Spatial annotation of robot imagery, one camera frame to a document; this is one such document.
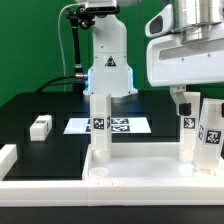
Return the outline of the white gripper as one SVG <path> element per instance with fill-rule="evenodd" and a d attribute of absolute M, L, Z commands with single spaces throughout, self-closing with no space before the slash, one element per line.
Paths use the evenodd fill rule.
<path fill-rule="evenodd" d="M 152 40 L 147 47 L 147 77 L 154 87 L 171 86 L 178 116 L 190 116 L 185 85 L 224 82 L 224 34 L 182 45 L 178 35 Z"/>

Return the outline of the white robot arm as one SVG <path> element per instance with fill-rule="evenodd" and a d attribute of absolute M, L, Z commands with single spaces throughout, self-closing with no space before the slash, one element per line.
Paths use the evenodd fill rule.
<path fill-rule="evenodd" d="M 114 97 L 133 93 L 127 65 L 127 33 L 116 18 L 122 7 L 139 0 L 75 0 L 80 26 L 93 29 L 94 61 L 90 93 Z M 193 104 L 184 95 L 192 84 L 224 82 L 224 0 L 168 0 L 145 26 L 151 39 L 146 50 L 147 78 L 154 87 L 168 86 L 179 115 Z"/>

